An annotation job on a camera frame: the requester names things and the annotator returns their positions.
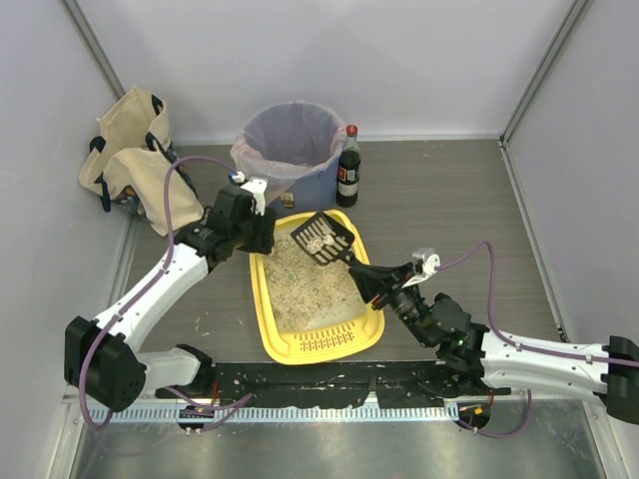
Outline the black litter scoop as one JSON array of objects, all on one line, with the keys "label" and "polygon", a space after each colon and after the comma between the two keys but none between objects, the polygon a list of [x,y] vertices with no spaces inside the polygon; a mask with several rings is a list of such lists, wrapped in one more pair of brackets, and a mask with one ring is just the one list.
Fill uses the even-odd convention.
[{"label": "black litter scoop", "polygon": [[353,267],[362,265],[354,253],[354,233],[326,213],[315,213],[291,232],[291,238],[320,266],[336,261]]}]

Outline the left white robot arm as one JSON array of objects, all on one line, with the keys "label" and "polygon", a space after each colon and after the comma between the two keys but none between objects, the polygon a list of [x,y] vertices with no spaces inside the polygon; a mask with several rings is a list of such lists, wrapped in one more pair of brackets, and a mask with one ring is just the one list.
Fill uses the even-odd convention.
[{"label": "left white robot arm", "polygon": [[206,391],[213,380],[206,353],[186,344],[151,353],[140,348],[176,301],[235,250],[271,252],[276,213],[266,205],[266,189],[263,179],[222,188],[124,297],[93,319],[74,318],[65,330],[65,380],[113,412],[168,386]]}]

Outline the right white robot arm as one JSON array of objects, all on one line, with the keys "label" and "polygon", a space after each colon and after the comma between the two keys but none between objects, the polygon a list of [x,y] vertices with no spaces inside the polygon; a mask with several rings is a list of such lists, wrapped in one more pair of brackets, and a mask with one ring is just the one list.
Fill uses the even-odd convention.
[{"label": "right white robot arm", "polygon": [[449,369],[488,389],[530,389],[592,401],[623,422],[638,421],[638,347],[624,337],[606,344],[535,340],[476,323],[445,293],[426,302],[419,286],[442,267],[431,254],[400,266],[353,259],[348,273],[364,303],[389,307],[423,347]]}]

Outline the litter clumps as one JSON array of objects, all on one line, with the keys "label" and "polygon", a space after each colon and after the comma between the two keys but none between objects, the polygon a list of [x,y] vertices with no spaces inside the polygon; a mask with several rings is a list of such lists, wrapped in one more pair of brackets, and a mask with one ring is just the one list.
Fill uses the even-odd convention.
[{"label": "litter clumps", "polygon": [[318,253],[321,249],[334,245],[334,239],[332,235],[325,235],[321,238],[310,239],[307,245],[307,250],[311,254]]}]

